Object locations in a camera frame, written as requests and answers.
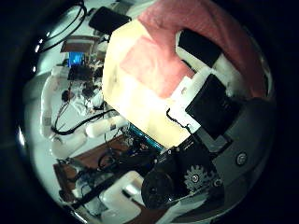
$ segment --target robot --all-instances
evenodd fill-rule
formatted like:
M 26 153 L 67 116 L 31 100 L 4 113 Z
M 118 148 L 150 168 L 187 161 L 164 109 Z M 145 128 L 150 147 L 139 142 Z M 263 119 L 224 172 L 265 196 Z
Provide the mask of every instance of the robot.
M 222 15 L 214 4 L 202 2 L 218 10 L 218 16 Z M 194 27 L 190 30 L 191 23 L 178 35 L 171 36 L 177 51 L 168 51 L 173 50 L 173 46 L 165 44 L 160 37 L 160 34 L 170 36 L 168 31 L 152 24 L 156 21 L 150 16 L 169 4 L 173 3 L 157 1 L 138 20 L 130 21 L 117 15 L 125 22 L 113 32 L 93 27 L 111 35 L 100 81 L 94 77 L 91 67 L 56 66 L 42 91 L 40 132 L 51 141 L 53 157 L 72 165 L 78 172 L 75 183 L 81 193 L 71 207 L 76 210 L 85 206 L 105 224 L 125 223 L 137 217 L 141 210 L 136 203 L 148 209 L 167 208 L 159 224 L 186 223 L 190 213 L 195 214 L 196 220 L 220 217 L 247 195 L 271 148 L 275 131 L 275 107 L 269 96 L 271 82 L 268 82 L 267 94 L 261 96 L 262 89 L 255 88 L 254 82 L 243 76 L 247 68 L 252 71 L 255 67 L 244 64 L 242 67 L 243 56 L 236 59 L 230 48 L 198 36 L 200 31 L 196 33 Z M 188 1 L 186 8 L 191 4 L 193 0 Z M 94 20 L 103 13 L 116 16 L 115 12 L 100 8 Z M 155 16 L 157 21 L 164 19 Z M 207 46 L 209 54 L 203 53 L 203 58 L 196 59 L 196 52 L 188 52 L 192 48 L 186 39 L 195 39 Z M 160 48 L 161 43 L 165 44 L 164 48 Z M 161 60 L 152 58 L 153 53 Z M 176 68 L 171 71 L 177 83 L 165 85 L 169 70 L 161 66 L 161 62 Z M 255 66 L 256 58 L 248 63 Z M 263 73 L 262 67 L 256 68 L 258 70 Z M 84 111 L 79 109 L 82 105 L 79 100 L 73 103 L 79 114 L 88 118 L 65 132 L 53 125 L 51 109 L 51 96 L 61 78 L 70 83 L 76 80 L 86 83 L 78 86 L 74 96 L 71 88 L 66 91 L 67 103 L 75 95 L 77 99 L 81 96 L 97 98 L 97 103 L 86 105 Z M 102 112 L 93 114 L 95 108 Z M 101 119 L 111 112 L 114 114 L 110 118 Z M 132 142 L 124 153 L 112 150 L 107 166 L 99 165 L 98 169 L 90 170 L 71 158 L 88 138 L 115 129 L 130 135 Z M 62 141 L 60 136 L 65 134 L 71 134 L 71 138 Z

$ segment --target white robot part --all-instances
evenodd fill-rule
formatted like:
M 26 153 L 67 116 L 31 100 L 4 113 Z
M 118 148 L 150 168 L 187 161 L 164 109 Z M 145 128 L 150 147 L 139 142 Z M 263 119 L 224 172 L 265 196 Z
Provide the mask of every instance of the white robot part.
M 129 124 L 129 121 L 122 116 L 115 116 L 109 119 L 100 119 L 94 123 L 91 123 L 86 128 L 86 134 L 95 138 L 104 133 L 112 131 L 117 128 L 121 128 Z
M 139 173 L 130 171 L 116 181 L 110 188 L 101 193 L 100 199 L 108 208 L 101 214 L 104 224 L 126 223 L 140 214 L 140 207 L 128 199 L 122 191 L 126 190 L 128 186 L 135 186 L 135 183 L 141 180 L 143 180 L 143 178 Z
M 40 112 L 40 133 L 46 138 L 51 138 L 53 132 L 51 130 L 51 99 L 52 95 L 58 87 L 58 78 L 50 76 L 47 78 L 41 93 L 41 112 Z
M 47 78 L 43 91 L 41 93 L 41 112 L 40 112 L 40 133 L 45 138 L 52 138 L 51 116 L 52 107 L 51 99 L 54 92 L 59 86 L 59 78 L 67 77 L 69 68 L 63 66 L 55 66 L 51 70 L 51 75 Z
M 54 137 L 51 141 L 50 153 L 58 160 L 65 160 L 82 147 L 86 141 L 87 137 L 82 130 L 75 131 L 72 137 L 65 142 L 59 137 Z

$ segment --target electronic component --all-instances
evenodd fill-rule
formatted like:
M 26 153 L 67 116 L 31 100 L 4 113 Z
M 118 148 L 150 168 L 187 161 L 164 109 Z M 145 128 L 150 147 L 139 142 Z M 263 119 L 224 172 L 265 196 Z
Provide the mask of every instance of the electronic component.
M 73 64 L 81 64 L 83 59 L 83 52 L 69 52 L 68 53 L 68 66 L 72 67 Z
M 68 80 L 72 81 L 89 81 L 93 78 L 93 70 L 86 65 L 73 64 L 69 74 Z
M 206 147 L 190 137 L 157 158 L 154 168 L 145 176 L 142 199 L 150 209 L 165 207 L 181 198 L 213 188 L 211 183 L 216 176 Z

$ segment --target screw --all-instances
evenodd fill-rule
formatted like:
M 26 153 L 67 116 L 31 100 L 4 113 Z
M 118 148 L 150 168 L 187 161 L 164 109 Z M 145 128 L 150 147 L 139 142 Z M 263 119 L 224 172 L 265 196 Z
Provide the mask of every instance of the screw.
M 220 179 L 216 179 L 214 181 L 214 186 L 217 188 L 217 187 L 220 187 L 222 185 L 222 181 Z
M 247 154 L 245 152 L 241 152 L 236 157 L 236 164 L 241 166 L 244 165 L 247 162 Z
M 198 176 L 198 175 L 193 175 L 193 176 L 192 176 L 192 182 L 193 182 L 193 183 L 197 183 L 198 180 L 199 180 L 199 176 Z

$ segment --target wooden surface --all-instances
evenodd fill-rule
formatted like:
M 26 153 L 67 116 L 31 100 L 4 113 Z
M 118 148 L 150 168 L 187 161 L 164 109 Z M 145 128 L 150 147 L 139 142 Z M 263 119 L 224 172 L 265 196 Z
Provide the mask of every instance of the wooden surface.
M 122 135 L 108 141 L 107 143 L 116 149 L 119 150 L 126 150 L 127 146 L 122 142 Z M 83 162 L 85 165 L 97 168 L 98 167 L 98 159 L 105 153 L 107 150 L 107 145 L 103 144 L 99 147 L 95 147 L 85 153 L 82 153 L 75 157 L 75 159 Z M 61 186 L 61 189 L 64 190 L 65 195 L 64 198 L 67 202 L 73 202 L 75 200 L 75 196 L 72 193 L 72 189 L 75 188 L 74 184 L 71 184 L 67 181 L 67 178 L 74 177 L 76 171 L 74 168 L 70 167 L 69 165 L 53 165 L 55 174 L 57 176 L 58 182 Z M 159 220 L 163 214 L 166 212 L 165 209 L 162 210 L 149 210 L 145 206 L 136 203 L 141 209 L 141 213 L 135 219 L 128 222 L 128 224 L 152 224 Z

